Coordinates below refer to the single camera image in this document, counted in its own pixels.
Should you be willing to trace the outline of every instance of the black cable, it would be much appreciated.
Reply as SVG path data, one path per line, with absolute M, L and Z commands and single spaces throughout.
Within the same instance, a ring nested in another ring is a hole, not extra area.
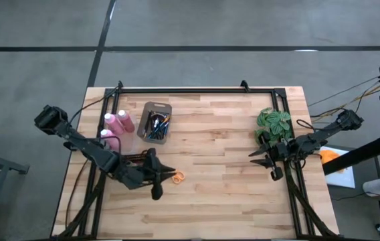
M 303 161 L 303 165 L 302 165 L 302 169 L 303 169 L 303 167 L 306 165 L 306 160 L 305 159 L 301 159 L 301 161 Z M 292 166 L 291 164 L 290 164 L 290 167 L 291 167 L 291 169 L 296 170 L 296 167 Z
M 344 92 L 346 92 L 346 91 L 348 91 L 348 90 L 351 90 L 351 89 L 353 89 L 353 88 L 355 88 L 355 87 L 358 87 L 358 86 L 360 86 L 360 85 L 362 85 L 362 84 L 365 84 L 365 83 L 367 83 L 367 82 L 370 82 L 370 81 L 372 81 L 372 80 L 374 80 L 374 79 L 376 79 L 376 78 L 380 78 L 380 76 L 377 76 L 377 77 L 371 78 L 371 79 L 369 79 L 369 80 L 363 81 L 363 82 L 361 82 L 361 83 L 359 83 L 359 84 L 357 84 L 357 85 L 354 85 L 354 86 L 352 86 L 352 87 L 350 87 L 350 88 L 348 88 L 348 89 L 346 89 L 346 90 L 342 90 L 342 91 L 337 92 L 336 94 L 333 94 L 333 95 L 331 95 L 331 96 L 329 96 L 329 97 L 327 97 L 327 98 L 323 98 L 322 100 L 319 100 L 319 101 L 316 101 L 315 103 L 309 104 L 308 107 L 310 107 L 310 106 L 312 106 L 312 105 L 315 105 L 315 104 L 318 104 L 318 103 L 321 103 L 321 102 L 324 101 L 324 100 L 328 100 L 328 99 L 330 99 L 330 98 L 332 98 L 332 97 L 334 97 L 334 96 L 336 96 L 336 95 L 338 95 L 338 94 L 342 94 L 342 93 L 344 93 Z
M 361 101 L 362 101 L 363 98 L 364 98 L 365 93 L 367 93 L 367 91 L 369 91 L 369 89 L 371 89 L 372 87 L 374 87 L 374 85 L 370 86 L 368 89 L 366 89 L 366 90 L 363 92 L 363 94 L 361 95 L 361 97 L 360 97 L 360 99 L 359 99 L 359 101 L 358 101 L 358 107 L 357 107 L 355 113 L 358 112 L 358 110 L 359 110 L 359 106 L 360 106 L 360 104 L 361 104 Z
M 373 194 L 373 195 L 379 195 L 380 196 L 380 194 L 378 194 L 378 193 L 372 193 L 372 192 L 370 192 L 370 191 L 367 191 L 367 192 L 363 192 L 363 193 L 360 193 L 360 194 L 358 194 L 358 195 L 353 195 L 353 196 L 349 196 L 349 197 L 341 197 L 341 198 L 339 198 L 339 199 L 335 199 L 335 198 L 331 198 L 332 200 L 335 200 L 335 201 L 341 201 L 341 200 L 343 200 L 343 199 L 351 199 L 351 198 L 356 198 L 356 197 L 359 197 L 359 196 L 362 196 L 362 195 L 365 195 L 365 194 Z
M 321 117 L 323 114 L 326 114 L 326 113 L 328 113 L 328 112 L 331 112 L 331 111 L 334 111 L 334 110 L 346 110 L 345 108 L 333 108 L 333 109 L 331 109 L 331 110 L 327 110 L 327 111 L 324 111 L 324 112 L 322 112 L 322 113 L 320 113 L 320 114 L 317 114 L 317 115 L 311 115 L 310 117 L 311 118 L 315 118 L 315 117 Z
M 309 155 L 318 155 L 320 158 L 322 157 L 321 154 L 319 154 L 319 153 L 312 153 Z M 302 165 L 302 169 L 303 169 L 303 167 L 306 165 L 306 159 L 302 159 L 301 161 L 303 161 L 303 165 Z
M 338 127 L 338 125 L 337 125 L 337 126 L 335 126 L 335 127 L 331 127 L 331 128 L 315 128 L 315 127 L 313 127 L 311 124 L 309 124 L 307 121 L 302 120 L 302 119 L 298 119 L 298 120 L 296 121 L 296 123 L 297 123 L 299 126 L 304 127 L 304 128 L 306 128 L 306 129 L 312 129 L 314 132 L 315 132 L 315 131 L 329 131 L 329 130 L 333 130 L 333 129 L 335 129 L 335 128 Z
M 120 138 L 118 138 L 117 136 L 95 137 L 95 138 L 86 138 L 86 137 L 85 138 L 79 138 L 79 137 L 73 137 L 73 136 L 71 136 L 70 138 L 74 138 L 74 139 L 77 139 L 77 140 L 85 140 L 85 141 L 100 141 L 100 140 L 104 140 L 104 139 L 115 138 L 118 141 L 118 152 L 122 153 L 122 142 L 120 141 Z
M 118 90 L 119 86 L 116 86 L 114 89 L 112 89 L 108 94 L 104 95 L 104 97 L 102 97 L 101 99 L 95 101 L 95 102 L 92 102 L 86 106 L 83 106 L 80 110 L 77 110 L 77 112 L 72 116 L 71 120 L 68 121 L 68 126 L 71 126 L 71 123 L 72 121 L 74 120 L 74 118 L 80 113 L 82 112 L 84 109 L 88 108 L 89 106 L 92 106 L 96 103 L 99 103 L 101 101 L 103 101 L 104 99 L 106 98 L 109 98 L 110 96 L 112 96 L 117 90 Z
M 71 196 L 70 196 L 70 199 L 68 200 L 67 211 L 65 213 L 65 229 L 68 227 L 68 212 L 70 211 L 72 197 L 74 195 L 74 192 L 76 191 L 78 180 L 80 180 L 80 176 L 82 175 L 84 167 L 86 166 L 86 164 L 87 164 L 88 161 L 89 161 L 89 159 L 86 159 L 86 161 L 84 162 L 81 170 L 77 174 L 76 181 L 74 182 L 74 187 L 72 188 Z

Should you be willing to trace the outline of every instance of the potted plant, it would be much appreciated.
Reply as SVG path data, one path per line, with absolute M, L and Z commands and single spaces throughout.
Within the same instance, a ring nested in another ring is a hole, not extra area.
M 291 128 L 288 121 L 291 120 L 291 116 L 285 111 L 272 111 L 272 107 L 268 107 L 260 111 L 260 115 L 257 117 L 257 125 L 261 129 L 255 131 L 257 144 L 258 136 L 262 131 L 269 132 L 271 145 L 276 144 L 281 138 L 291 138 Z

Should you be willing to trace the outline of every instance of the wood grain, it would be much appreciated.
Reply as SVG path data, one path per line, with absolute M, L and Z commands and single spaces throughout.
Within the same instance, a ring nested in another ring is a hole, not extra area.
M 298 118 L 310 122 L 303 89 L 286 87 L 286 91 L 294 132 L 306 134 L 308 129 L 295 124 Z M 84 105 L 103 94 L 104 88 L 89 88 Z M 272 106 L 269 94 L 122 94 L 119 101 L 119 108 L 131 113 L 136 126 L 145 102 L 165 102 L 173 107 L 164 145 L 125 134 L 121 136 L 122 152 L 140 153 L 155 147 L 162 163 L 182 171 L 186 179 L 178 185 L 164 181 L 164 195 L 159 201 L 151 199 L 150 187 L 129 191 L 123 184 L 108 180 L 99 238 L 295 237 L 285 179 L 272 181 L 270 170 L 250 163 L 248 157 L 257 149 L 256 117 L 261 109 Z M 78 131 L 86 137 L 96 136 L 100 108 L 101 103 L 82 112 Z M 67 202 L 84 161 L 81 153 L 71 156 L 53 234 L 64 230 Z M 78 183 L 70 220 L 82 206 L 88 172 L 89 165 Z M 307 159 L 304 178 L 311 205 L 327 226 L 338 232 L 317 157 Z M 301 207 L 299 213 L 304 226 Z

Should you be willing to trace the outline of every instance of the scissors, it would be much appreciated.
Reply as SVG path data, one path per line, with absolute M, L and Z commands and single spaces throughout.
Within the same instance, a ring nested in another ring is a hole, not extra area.
M 172 181 L 175 184 L 178 184 L 178 183 L 181 183 L 184 180 L 184 178 L 185 178 L 184 173 L 177 171 L 175 173 L 175 176 L 172 177 Z

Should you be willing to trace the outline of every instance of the pink bottle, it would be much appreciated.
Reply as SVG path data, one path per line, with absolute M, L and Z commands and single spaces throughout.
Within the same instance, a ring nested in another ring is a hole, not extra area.
M 126 113 L 126 111 L 124 110 L 118 111 L 117 119 L 120 121 L 120 123 L 122 123 L 124 129 L 127 132 L 132 133 L 135 131 L 135 125 L 130 119 L 130 115 Z
M 101 131 L 101 138 L 102 137 L 115 137 L 115 135 L 112 133 L 112 131 L 104 129 Z M 115 138 L 105 138 L 103 139 L 110 145 L 110 149 L 113 151 L 118 151 L 120 144 L 118 143 L 118 140 Z
M 110 113 L 104 115 L 105 123 L 109 126 L 109 129 L 116 135 L 121 135 L 124 133 L 124 128 L 119 123 L 118 119 Z

